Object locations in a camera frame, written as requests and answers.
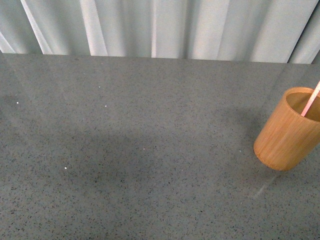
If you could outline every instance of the bamboo cup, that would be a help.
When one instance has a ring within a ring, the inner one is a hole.
[[[313,89],[288,89],[253,144],[257,158],[268,167],[287,171],[320,142],[320,93],[305,116],[301,112]]]

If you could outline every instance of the cup rim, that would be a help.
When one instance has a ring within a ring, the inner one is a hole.
[[[292,88],[289,88],[288,90],[286,90],[284,92],[284,102],[285,104],[289,107],[289,109],[294,112],[296,115],[298,115],[300,118],[303,118],[304,120],[306,121],[311,121],[313,123],[316,123],[318,125],[320,125],[320,121],[315,121],[315,120],[312,120],[310,118],[307,118],[305,116],[301,116],[301,114],[297,113],[290,105],[289,103],[287,102],[287,96],[290,95],[290,94],[296,94],[296,93],[307,93],[307,94],[312,94],[314,91],[314,89],[310,88],[310,87],[304,87],[304,86],[295,86],[295,87],[292,87]]]

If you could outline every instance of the table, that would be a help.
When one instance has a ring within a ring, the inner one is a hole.
[[[316,64],[0,55],[0,238],[314,239],[320,148],[253,143]]]

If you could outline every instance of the white curtain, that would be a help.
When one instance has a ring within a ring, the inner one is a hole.
[[[317,3],[0,0],[0,50],[309,64],[320,59]]]

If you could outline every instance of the straw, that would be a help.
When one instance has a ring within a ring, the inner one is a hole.
[[[320,81],[316,85],[315,89],[313,90],[313,93],[311,94],[311,97],[309,98],[307,104],[305,105],[305,107],[301,113],[302,117],[304,117],[307,114],[309,108],[311,107],[311,104],[314,102],[314,100],[316,99],[319,92],[320,92]]]

